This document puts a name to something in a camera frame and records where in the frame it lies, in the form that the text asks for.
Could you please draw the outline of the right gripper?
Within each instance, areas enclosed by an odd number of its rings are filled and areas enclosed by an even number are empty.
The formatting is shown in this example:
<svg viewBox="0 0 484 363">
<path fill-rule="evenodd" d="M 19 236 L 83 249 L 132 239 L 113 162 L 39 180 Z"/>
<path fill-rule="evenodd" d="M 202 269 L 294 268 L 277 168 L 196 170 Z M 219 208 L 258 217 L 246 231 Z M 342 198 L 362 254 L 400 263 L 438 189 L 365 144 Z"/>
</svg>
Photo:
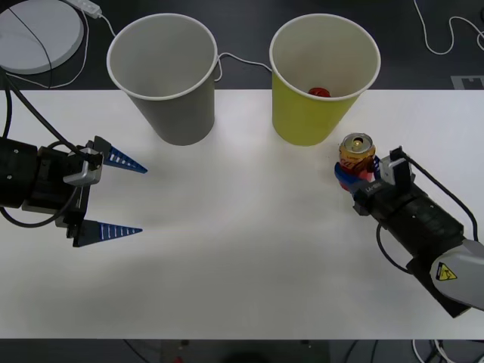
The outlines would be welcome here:
<svg viewBox="0 0 484 363">
<path fill-rule="evenodd" d="M 371 173 L 374 179 L 381 179 L 380 158 L 373 155 Z M 423 228 L 428 225 L 427 194 L 415 183 L 409 188 L 398 188 L 385 181 L 370 180 L 366 168 L 348 168 L 341 162 L 334 166 L 334 175 L 340 186 L 348 191 L 354 200 L 354 209 L 361 216 L 373 216 L 387 228 Z"/>
</svg>

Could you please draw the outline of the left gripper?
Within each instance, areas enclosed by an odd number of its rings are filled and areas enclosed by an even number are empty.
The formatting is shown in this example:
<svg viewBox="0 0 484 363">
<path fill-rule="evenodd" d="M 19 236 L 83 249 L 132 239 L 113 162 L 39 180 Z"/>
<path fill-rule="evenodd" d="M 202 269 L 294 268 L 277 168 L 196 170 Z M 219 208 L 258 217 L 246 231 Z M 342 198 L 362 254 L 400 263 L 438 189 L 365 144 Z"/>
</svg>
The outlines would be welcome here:
<svg viewBox="0 0 484 363">
<path fill-rule="evenodd" d="M 95 136 L 86 146 L 103 154 L 105 166 L 147 173 L 140 163 L 100 136 Z M 93 181 L 93 166 L 85 158 L 90 153 L 90 149 L 76 154 L 53 147 L 39 148 L 33 186 L 22 204 L 22 210 L 50 216 L 41 222 L 30 222 L 29 228 L 49 224 L 65 228 L 67 238 L 73 240 L 73 247 L 129 237 L 143 231 L 141 228 L 84 220 L 90 190 L 88 184 Z"/>
</svg>

